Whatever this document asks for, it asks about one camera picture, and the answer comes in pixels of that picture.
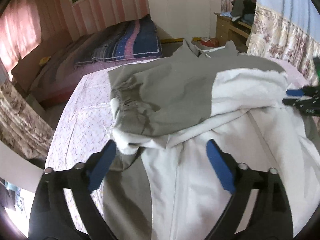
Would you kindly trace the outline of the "red round cushion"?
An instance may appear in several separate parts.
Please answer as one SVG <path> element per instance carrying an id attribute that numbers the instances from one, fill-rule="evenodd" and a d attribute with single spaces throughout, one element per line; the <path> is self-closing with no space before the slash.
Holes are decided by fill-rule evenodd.
<path id="1" fill-rule="evenodd" d="M 201 43 L 203 46 L 210 47 L 210 48 L 217 48 L 217 47 L 219 47 L 219 41 L 218 41 L 217 38 L 203 37 L 203 38 L 201 38 L 200 43 Z"/>

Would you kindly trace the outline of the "white board panel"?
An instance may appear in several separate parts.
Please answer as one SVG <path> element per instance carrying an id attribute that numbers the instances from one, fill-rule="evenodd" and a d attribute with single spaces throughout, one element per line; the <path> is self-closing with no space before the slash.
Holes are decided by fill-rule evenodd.
<path id="1" fill-rule="evenodd" d="M 17 187 L 35 193 L 43 169 L 23 159 L 1 141 L 0 176 Z"/>

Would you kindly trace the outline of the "glass lamp on desk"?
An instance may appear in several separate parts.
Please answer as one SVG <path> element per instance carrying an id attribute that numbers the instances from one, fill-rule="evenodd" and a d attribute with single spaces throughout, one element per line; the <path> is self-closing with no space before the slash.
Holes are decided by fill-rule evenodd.
<path id="1" fill-rule="evenodd" d="M 221 0 L 221 12 L 227 12 L 230 0 Z"/>

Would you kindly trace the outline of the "floral beige curtain right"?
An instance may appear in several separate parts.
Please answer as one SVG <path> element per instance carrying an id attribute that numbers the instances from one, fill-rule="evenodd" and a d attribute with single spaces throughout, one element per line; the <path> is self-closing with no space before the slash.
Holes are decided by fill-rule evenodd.
<path id="1" fill-rule="evenodd" d="M 311 0 L 257 0 L 248 54 L 292 64 L 311 85 L 319 83 L 319 12 Z"/>

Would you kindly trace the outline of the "yellow toy on far bed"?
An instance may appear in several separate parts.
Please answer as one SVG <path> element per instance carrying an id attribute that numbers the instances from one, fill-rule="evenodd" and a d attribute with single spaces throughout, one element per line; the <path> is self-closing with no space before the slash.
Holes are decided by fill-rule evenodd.
<path id="1" fill-rule="evenodd" d="M 43 58 L 40 59 L 40 61 L 39 61 L 39 66 L 40 66 L 40 67 L 45 66 L 45 65 L 49 62 L 50 59 L 51 59 L 50 56 L 43 57 Z"/>

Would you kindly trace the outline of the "white wardrobe with decals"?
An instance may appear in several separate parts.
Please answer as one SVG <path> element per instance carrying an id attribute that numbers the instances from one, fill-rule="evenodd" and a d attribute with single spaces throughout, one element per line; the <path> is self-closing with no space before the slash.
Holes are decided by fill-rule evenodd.
<path id="1" fill-rule="evenodd" d="M 162 40 L 216 36 L 221 0 L 148 0 Z"/>

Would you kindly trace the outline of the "floral beige curtain left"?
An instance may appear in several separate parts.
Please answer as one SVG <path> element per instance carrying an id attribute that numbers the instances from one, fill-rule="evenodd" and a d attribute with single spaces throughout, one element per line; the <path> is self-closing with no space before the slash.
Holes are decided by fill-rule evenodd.
<path id="1" fill-rule="evenodd" d="M 24 159 L 46 159 L 54 130 L 9 80 L 1 84 L 1 142 Z"/>

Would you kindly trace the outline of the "far bed with purple cover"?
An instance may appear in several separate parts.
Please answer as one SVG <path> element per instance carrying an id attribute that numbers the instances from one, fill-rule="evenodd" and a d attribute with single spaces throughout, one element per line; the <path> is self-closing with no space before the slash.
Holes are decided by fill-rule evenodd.
<path id="1" fill-rule="evenodd" d="M 72 41 L 69 32 L 61 31 L 41 42 L 13 68 L 11 71 L 13 80 L 24 94 L 33 95 L 42 107 L 49 108 L 68 101 L 82 77 L 87 74 L 124 64 L 151 60 L 97 62 L 76 67 L 74 61 L 77 52 L 94 34 L 84 35 Z M 47 56 L 50 56 L 51 59 L 45 66 L 40 67 L 40 59 Z"/>

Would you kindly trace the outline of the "pink window curtain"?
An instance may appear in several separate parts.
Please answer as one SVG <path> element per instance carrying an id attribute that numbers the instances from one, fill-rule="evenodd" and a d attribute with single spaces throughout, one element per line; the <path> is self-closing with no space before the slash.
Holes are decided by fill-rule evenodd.
<path id="1" fill-rule="evenodd" d="M 1 16 L 1 61 L 8 76 L 18 62 L 41 43 L 35 0 L 11 0 Z"/>

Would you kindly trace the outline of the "pink floral bed sheet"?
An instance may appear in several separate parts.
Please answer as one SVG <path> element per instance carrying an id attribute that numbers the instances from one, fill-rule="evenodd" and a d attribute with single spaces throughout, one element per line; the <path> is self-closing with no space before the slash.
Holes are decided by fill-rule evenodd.
<path id="1" fill-rule="evenodd" d="M 46 161 L 56 171 L 72 168 L 100 151 L 114 126 L 108 70 L 77 85 L 57 125 Z M 307 121 L 287 108 L 240 109 L 216 115 L 187 131 L 147 142 L 151 148 L 120 155 L 106 181 L 91 195 L 119 239 L 200 239 L 217 222 L 231 194 L 206 154 L 214 139 L 236 161 L 255 170 L 279 169 L 290 202 L 293 233 L 313 214 L 318 191 L 309 191 L 306 158 L 314 152 Z"/>

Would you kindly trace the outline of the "grey and white jacket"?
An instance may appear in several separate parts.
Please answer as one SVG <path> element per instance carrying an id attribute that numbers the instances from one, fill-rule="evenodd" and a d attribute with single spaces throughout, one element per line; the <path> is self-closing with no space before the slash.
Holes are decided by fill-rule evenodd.
<path id="1" fill-rule="evenodd" d="M 118 239 L 203 239 L 231 194 L 207 142 L 255 170 L 276 168 L 297 236 L 319 206 L 314 119 L 282 103 L 295 74 L 232 42 L 204 55 L 184 44 L 169 58 L 108 73 L 119 155 L 104 183 L 104 217 Z"/>

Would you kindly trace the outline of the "dark clothes pile on desk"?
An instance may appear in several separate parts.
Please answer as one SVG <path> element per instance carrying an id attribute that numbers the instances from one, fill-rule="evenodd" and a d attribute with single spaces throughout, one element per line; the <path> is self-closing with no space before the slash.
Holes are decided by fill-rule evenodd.
<path id="1" fill-rule="evenodd" d="M 232 21 L 248 18 L 253 21 L 257 0 L 233 0 L 231 17 Z"/>

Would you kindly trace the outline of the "blue pink striped folded quilt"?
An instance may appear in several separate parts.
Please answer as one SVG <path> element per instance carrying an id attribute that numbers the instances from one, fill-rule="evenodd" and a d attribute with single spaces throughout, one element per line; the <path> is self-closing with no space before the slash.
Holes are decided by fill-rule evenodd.
<path id="1" fill-rule="evenodd" d="M 162 56 L 156 26 L 149 14 L 110 26 L 88 38 L 74 61 L 76 67 L 97 62 L 154 59 Z"/>

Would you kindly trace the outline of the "wooden desk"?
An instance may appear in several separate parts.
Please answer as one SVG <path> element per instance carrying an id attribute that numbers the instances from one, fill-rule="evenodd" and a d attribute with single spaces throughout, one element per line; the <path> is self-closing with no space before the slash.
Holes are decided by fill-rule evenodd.
<path id="1" fill-rule="evenodd" d="M 241 21 L 233 22 L 230 17 L 220 16 L 219 13 L 214 14 L 217 16 L 216 39 L 219 45 L 224 46 L 227 41 L 233 41 L 240 53 L 246 53 L 248 50 L 246 42 L 252 27 Z"/>

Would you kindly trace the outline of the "floral beige curtain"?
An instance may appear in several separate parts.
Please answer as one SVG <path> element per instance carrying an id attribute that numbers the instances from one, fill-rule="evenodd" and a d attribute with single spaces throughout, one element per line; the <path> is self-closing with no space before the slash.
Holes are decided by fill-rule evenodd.
<path id="1" fill-rule="evenodd" d="M 319 12 L 311 0 L 257 0 L 248 54 L 292 64 L 311 85 L 319 83 Z"/>
<path id="2" fill-rule="evenodd" d="M 24 159 L 46 159 L 54 130 L 9 80 L 1 84 L 1 142 Z"/>

